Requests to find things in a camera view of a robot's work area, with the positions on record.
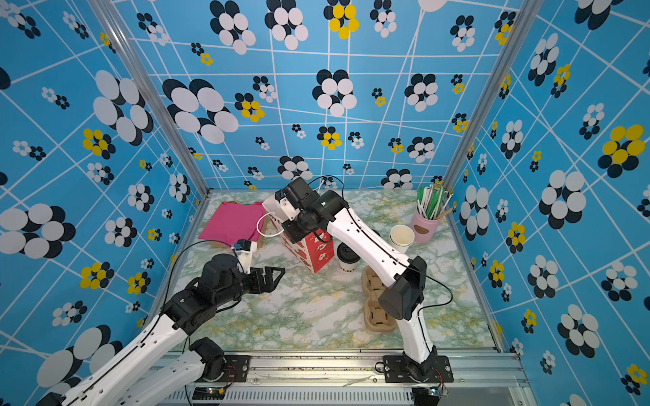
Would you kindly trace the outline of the single black coffee lid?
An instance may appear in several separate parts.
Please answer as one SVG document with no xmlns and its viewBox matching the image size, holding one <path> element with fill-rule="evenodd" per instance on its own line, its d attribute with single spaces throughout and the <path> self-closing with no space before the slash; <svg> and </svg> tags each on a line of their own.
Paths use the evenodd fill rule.
<svg viewBox="0 0 650 406">
<path fill-rule="evenodd" d="M 340 243 L 336 250 L 337 258 L 346 264 L 354 264 L 360 261 L 359 255 L 354 252 L 348 245 L 345 243 Z"/>
</svg>

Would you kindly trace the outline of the brown pulp cup carrier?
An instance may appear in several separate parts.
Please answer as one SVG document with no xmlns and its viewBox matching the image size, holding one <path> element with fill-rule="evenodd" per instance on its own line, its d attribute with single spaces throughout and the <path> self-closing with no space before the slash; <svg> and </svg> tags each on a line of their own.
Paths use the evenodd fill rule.
<svg viewBox="0 0 650 406">
<path fill-rule="evenodd" d="M 379 276 L 371 267 L 362 272 L 362 290 L 367 298 L 363 306 L 366 327 L 374 333 L 390 333 L 397 328 L 396 319 L 379 304 L 379 297 L 386 290 Z"/>
</svg>

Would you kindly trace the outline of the white paper cup stack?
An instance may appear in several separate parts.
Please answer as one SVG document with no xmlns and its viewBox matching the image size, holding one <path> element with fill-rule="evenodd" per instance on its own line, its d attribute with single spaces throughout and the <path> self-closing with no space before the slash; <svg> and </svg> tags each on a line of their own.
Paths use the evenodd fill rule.
<svg viewBox="0 0 650 406">
<path fill-rule="evenodd" d="M 391 228 L 389 243 L 400 253 L 406 253 L 415 241 L 414 230 L 404 224 L 398 224 Z"/>
</svg>

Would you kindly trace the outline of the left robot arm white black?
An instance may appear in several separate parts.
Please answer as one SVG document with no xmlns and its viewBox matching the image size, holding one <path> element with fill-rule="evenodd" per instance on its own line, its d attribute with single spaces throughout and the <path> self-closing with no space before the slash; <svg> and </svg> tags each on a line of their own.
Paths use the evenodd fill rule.
<svg viewBox="0 0 650 406">
<path fill-rule="evenodd" d="M 171 365 L 147 372 L 174 346 L 183 343 L 204 323 L 229 310 L 246 294 L 272 293 L 285 270 L 253 267 L 244 272 L 235 255 L 218 254 L 200 277 L 164 304 L 152 323 L 98 371 L 63 394 L 47 394 L 41 405 L 155 405 L 193 382 L 225 387 L 237 379 L 237 366 L 210 338 L 196 340 Z"/>
</svg>

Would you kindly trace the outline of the single white paper cup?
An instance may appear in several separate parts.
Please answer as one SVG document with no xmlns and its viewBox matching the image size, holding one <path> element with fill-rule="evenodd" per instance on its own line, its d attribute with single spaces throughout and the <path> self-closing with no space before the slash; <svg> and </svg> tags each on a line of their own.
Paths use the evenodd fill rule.
<svg viewBox="0 0 650 406">
<path fill-rule="evenodd" d="M 356 259 L 355 261 L 349 260 L 346 258 L 339 258 L 340 269 L 344 272 L 353 272 L 359 266 L 360 260 Z"/>
</svg>

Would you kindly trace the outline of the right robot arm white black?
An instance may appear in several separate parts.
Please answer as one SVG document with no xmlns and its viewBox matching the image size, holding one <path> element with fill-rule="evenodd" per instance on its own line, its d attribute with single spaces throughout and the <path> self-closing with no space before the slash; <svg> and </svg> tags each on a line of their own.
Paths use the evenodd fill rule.
<svg viewBox="0 0 650 406">
<path fill-rule="evenodd" d="M 375 233 L 333 190 L 319 194 L 302 178 L 277 191 L 271 201 L 285 235 L 298 243 L 323 231 L 347 245 L 374 270 L 386 290 L 378 303 L 396 319 L 404 344 L 406 370 L 416 382 L 433 375 L 438 352 L 428 336 L 423 309 L 427 264 L 398 252 Z"/>
</svg>

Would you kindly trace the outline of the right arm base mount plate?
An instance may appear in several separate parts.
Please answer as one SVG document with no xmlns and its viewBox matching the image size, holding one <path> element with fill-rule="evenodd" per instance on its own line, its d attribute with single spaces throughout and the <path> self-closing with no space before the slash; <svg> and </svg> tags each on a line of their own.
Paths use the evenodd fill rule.
<svg viewBox="0 0 650 406">
<path fill-rule="evenodd" d="M 442 355 L 421 364 L 414 362 L 406 355 L 385 355 L 382 363 L 387 383 L 438 385 L 452 383 L 455 380 L 449 358 Z"/>
</svg>

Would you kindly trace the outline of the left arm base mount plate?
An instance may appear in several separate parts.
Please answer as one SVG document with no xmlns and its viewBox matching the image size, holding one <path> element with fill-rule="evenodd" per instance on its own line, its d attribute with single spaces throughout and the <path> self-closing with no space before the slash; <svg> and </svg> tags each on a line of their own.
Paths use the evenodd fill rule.
<svg viewBox="0 0 650 406">
<path fill-rule="evenodd" d="M 194 383 L 239 383 L 245 382 L 251 367 L 252 357 L 247 355 L 225 355 L 218 373 L 203 372 Z"/>
</svg>

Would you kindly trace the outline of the red white paper gift bag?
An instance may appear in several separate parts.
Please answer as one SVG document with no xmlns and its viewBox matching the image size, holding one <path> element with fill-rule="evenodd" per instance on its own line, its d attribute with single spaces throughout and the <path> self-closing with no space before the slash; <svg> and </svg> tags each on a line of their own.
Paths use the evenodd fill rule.
<svg viewBox="0 0 650 406">
<path fill-rule="evenodd" d="M 262 206 L 267 212 L 267 217 L 273 225 L 275 231 L 265 233 L 264 237 L 279 235 L 285 248 L 289 250 L 297 260 L 312 273 L 316 274 L 321 271 L 334 258 L 334 244 L 331 241 L 331 235 L 318 231 L 318 237 L 310 234 L 298 243 L 292 243 L 287 233 L 283 230 L 282 221 L 287 220 L 285 213 L 278 208 L 277 202 L 273 196 L 266 199 Z"/>
</svg>

